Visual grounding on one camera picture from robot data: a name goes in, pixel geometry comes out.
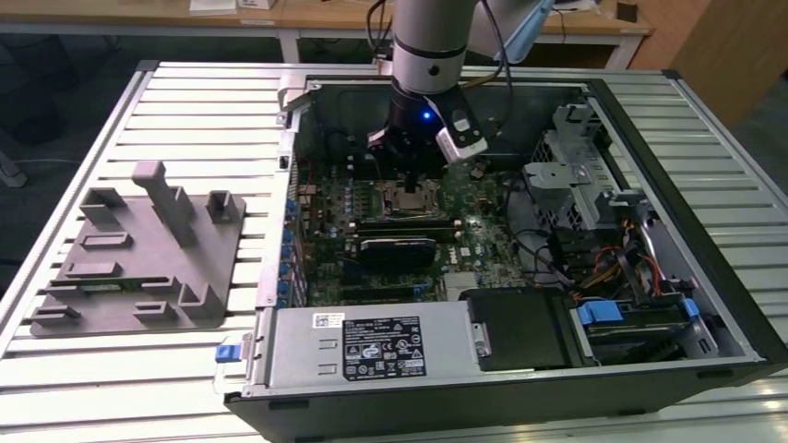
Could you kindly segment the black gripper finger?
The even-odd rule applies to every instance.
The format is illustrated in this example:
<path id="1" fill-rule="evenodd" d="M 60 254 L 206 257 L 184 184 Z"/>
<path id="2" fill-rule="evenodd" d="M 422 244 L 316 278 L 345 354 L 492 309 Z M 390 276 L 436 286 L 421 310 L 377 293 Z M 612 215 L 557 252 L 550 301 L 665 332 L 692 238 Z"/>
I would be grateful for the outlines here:
<path id="1" fill-rule="evenodd" d="M 436 150 L 418 150 L 405 154 L 380 150 L 376 160 L 386 171 L 401 177 L 406 192 L 416 191 L 422 179 L 441 178 L 441 154 Z"/>

